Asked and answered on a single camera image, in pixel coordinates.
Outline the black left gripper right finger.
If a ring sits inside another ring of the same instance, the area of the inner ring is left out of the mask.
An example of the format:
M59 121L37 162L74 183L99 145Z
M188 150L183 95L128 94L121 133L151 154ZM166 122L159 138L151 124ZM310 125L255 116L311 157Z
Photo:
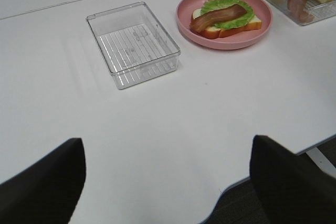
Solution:
M335 223L335 178L268 136L254 136L249 174L270 223Z

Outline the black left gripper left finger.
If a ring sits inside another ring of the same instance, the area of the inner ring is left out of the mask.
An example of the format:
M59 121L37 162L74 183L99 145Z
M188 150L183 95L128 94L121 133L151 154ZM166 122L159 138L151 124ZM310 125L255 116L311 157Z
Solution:
M1 183L1 223L69 223L86 180L81 138L71 138Z

